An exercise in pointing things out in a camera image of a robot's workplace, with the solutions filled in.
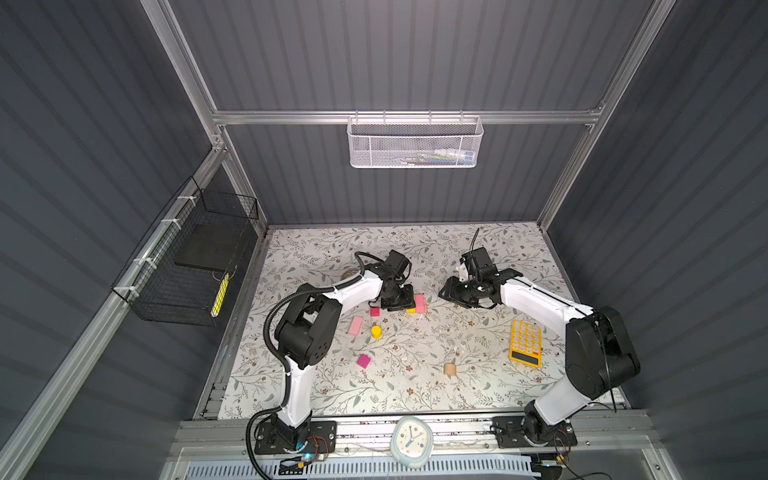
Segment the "white round clock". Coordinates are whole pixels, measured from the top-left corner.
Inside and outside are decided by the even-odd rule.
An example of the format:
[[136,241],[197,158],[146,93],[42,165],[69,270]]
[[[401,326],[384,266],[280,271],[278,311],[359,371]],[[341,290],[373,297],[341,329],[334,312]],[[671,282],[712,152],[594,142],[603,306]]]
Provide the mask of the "white round clock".
[[426,465],[434,448],[431,428],[415,416],[404,416],[395,425],[390,453],[401,465],[419,469]]

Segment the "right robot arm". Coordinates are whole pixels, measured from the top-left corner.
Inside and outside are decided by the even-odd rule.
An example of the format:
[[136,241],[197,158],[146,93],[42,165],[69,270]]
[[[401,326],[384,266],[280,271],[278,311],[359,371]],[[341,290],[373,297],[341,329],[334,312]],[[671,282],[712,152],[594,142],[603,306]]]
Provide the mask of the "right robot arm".
[[603,394],[634,378],[640,360],[621,315],[593,308],[546,290],[521,272],[500,270],[483,247],[462,254],[459,274],[446,280],[438,296],[468,309],[514,308],[565,341],[565,373],[525,408],[528,436],[549,433]]

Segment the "yellow calculator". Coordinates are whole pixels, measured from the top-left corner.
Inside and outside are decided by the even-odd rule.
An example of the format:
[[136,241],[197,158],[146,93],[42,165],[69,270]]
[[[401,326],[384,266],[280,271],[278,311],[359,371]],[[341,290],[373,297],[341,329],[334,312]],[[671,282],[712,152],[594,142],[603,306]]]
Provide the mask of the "yellow calculator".
[[512,322],[509,359],[529,367],[541,367],[542,330],[538,325],[522,320]]

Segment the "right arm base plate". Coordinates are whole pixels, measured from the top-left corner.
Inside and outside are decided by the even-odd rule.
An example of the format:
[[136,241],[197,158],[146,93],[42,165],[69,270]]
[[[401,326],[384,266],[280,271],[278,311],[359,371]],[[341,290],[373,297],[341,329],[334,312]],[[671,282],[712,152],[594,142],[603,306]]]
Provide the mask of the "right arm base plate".
[[578,444],[572,425],[567,421],[548,425],[536,414],[495,416],[490,433],[499,448],[575,447]]

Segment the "magenta square block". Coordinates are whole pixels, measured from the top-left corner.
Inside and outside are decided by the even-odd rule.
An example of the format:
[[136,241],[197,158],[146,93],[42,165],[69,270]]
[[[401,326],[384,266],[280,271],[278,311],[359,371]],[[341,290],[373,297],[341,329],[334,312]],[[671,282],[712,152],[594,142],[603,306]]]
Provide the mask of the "magenta square block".
[[365,355],[365,354],[362,354],[362,355],[361,355],[361,356],[358,358],[358,360],[357,360],[357,364],[358,364],[358,365],[359,365],[361,368],[363,368],[363,369],[366,369],[366,368],[367,368],[367,367],[370,365],[370,363],[371,363],[371,358],[370,358],[369,356]]

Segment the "light pink rectangular block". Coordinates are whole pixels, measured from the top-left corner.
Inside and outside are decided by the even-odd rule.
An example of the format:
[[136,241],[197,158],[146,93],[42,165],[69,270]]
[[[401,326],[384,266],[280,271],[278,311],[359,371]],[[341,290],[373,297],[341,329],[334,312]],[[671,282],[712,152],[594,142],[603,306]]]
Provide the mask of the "light pink rectangular block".
[[354,316],[350,324],[348,334],[351,336],[357,336],[360,334],[363,327],[363,318],[360,316]]

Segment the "black foam pad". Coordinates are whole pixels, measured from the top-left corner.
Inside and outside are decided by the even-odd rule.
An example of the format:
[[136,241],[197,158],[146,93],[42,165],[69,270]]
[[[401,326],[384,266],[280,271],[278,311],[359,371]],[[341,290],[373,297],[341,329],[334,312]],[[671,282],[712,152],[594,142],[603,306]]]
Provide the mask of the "black foam pad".
[[223,273],[231,270],[247,245],[244,229],[196,224],[174,256],[181,267]]

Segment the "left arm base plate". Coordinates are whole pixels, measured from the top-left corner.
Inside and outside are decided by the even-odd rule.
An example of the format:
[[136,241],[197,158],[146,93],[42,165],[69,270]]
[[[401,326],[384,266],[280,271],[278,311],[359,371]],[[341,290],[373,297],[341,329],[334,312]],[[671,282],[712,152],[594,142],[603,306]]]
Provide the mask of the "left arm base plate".
[[280,421],[258,424],[251,435],[255,454],[333,453],[336,448],[338,423],[310,420],[293,429]]

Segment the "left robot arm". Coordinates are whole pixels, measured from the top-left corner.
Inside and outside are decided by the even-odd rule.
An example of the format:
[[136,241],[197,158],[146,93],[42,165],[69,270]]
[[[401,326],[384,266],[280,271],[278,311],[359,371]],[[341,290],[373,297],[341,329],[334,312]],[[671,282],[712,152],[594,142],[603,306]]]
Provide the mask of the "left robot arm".
[[407,283],[412,262],[392,250],[381,259],[356,252],[358,272],[329,286],[303,284],[269,311],[263,326],[265,345],[283,366],[285,392],[276,418],[296,430],[311,418],[314,368],[327,355],[341,316],[373,303],[387,311],[415,306]]

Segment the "roll of clear tape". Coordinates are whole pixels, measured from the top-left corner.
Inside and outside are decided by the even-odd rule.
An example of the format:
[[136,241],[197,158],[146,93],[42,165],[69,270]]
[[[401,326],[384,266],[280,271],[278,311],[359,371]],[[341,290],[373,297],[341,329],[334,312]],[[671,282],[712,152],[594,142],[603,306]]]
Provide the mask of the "roll of clear tape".
[[357,271],[357,270],[354,270],[354,269],[350,269],[350,270],[347,270],[347,271],[345,271],[345,272],[342,274],[342,277],[341,277],[341,279],[342,279],[342,280],[350,279],[350,278],[352,278],[352,277],[356,276],[357,274],[358,274],[358,271]]

